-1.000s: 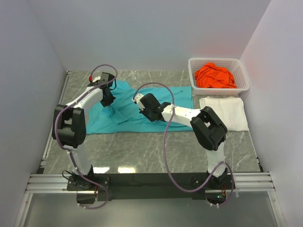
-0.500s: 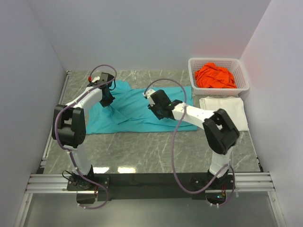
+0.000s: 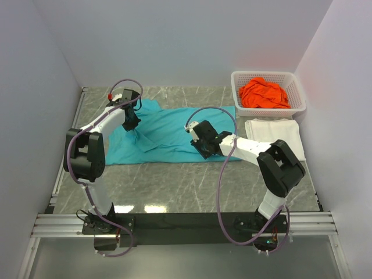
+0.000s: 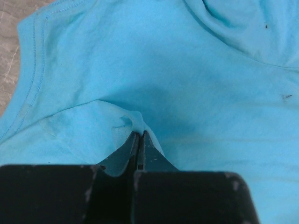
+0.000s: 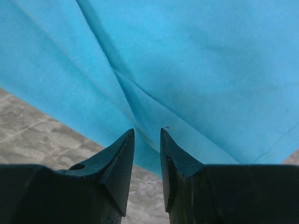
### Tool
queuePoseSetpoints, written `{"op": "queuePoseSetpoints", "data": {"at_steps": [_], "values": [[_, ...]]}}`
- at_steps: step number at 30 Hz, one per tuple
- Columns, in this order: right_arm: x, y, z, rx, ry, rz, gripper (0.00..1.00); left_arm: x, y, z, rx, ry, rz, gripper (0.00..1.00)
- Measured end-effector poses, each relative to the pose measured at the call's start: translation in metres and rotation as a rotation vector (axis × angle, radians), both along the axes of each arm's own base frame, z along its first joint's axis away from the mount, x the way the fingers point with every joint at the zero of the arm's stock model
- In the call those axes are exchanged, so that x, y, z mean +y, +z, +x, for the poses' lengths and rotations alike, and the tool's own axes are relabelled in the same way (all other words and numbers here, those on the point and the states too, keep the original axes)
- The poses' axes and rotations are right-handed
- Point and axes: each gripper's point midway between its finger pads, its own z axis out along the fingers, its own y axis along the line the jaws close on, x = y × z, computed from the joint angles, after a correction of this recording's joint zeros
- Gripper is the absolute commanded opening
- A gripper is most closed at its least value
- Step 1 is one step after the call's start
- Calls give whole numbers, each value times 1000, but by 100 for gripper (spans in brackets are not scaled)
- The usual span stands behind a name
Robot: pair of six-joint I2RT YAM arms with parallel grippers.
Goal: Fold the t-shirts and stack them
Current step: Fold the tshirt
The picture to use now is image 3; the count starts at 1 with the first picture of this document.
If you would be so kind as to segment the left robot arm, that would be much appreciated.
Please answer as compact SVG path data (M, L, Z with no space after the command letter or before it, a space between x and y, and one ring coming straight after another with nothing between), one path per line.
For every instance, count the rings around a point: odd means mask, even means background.
M141 121L135 114L136 105L142 104L141 94L130 89L108 97L109 103L97 118L81 128L68 130L63 162L65 171L81 185L89 201L87 226L104 234L123 229L117 224L114 205L100 178L106 166L105 141L118 127L135 129Z

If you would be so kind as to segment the turquoise t shirt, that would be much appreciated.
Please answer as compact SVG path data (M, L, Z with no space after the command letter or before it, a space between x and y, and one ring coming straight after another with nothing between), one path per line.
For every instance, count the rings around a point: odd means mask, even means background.
M184 125L196 110L162 109L157 101L144 99L136 112L139 125L131 131L120 126L109 135L106 165L223 161L218 155L205 160L191 145L192 137Z

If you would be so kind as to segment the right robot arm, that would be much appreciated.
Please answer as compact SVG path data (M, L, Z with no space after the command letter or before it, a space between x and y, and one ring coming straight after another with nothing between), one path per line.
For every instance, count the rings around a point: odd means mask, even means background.
M222 170L231 158L258 166L266 193L253 219L239 225L247 225L251 231L270 231L276 224L276 216L284 209L288 194L306 174L288 144L281 139L269 143L242 138L228 131L218 133L207 120L190 122L185 130L192 137L191 145L204 159L224 158Z

